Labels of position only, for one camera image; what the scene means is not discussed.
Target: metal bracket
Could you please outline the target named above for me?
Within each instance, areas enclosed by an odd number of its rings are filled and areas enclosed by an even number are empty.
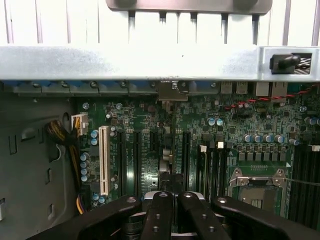
[[[118,11],[198,12],[258,14],[270,11],[273,0],[106,0],[108,7]]]

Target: cable bundle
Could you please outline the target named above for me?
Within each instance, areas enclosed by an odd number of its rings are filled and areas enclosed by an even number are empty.
[[[81,188],[81,177],[79,168],[79,142],[78,135],[80,129],[80,120],[77,118],[73,122],[73,128],[71,133],[69,133],[58,120],[53,120],[44,126],[47,136],[56,144],[63,145],[66,147],[68,154],[71,158],[71,169],[74,179],[74,185],[77,192]],[[76,199],[76,206],[80,214],[86,212],[84,208],[83,201],[80,194],[78,194]]]

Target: white connector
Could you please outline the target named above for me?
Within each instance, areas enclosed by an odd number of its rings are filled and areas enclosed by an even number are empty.
[[[87,114],[77,114],[71,116],[71,129],[74,127],[74,122],[79,120],[78,129],[78,136],[82,136],[88,133],[88,115]]]
[[[100,161],[100,194],[108,196],[111,190],[110,172],[110,128],[101,126],[99,131],[99,161]]]

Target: motherboard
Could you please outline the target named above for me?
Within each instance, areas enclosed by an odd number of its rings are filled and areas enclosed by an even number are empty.
[[[308,184],[320,182],[317,90],[253,101],[236,87],[183,101],[78,98],[88,120],[80,166],[91,207],[123,195],[193,191],[208,202],[228,195],[320,230],[320,186]]]

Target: white pci slot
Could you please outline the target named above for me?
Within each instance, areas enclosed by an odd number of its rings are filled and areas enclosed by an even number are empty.
[[[110,128],[99,127],[100,194],[108,196],[111,185],[110,172]]]

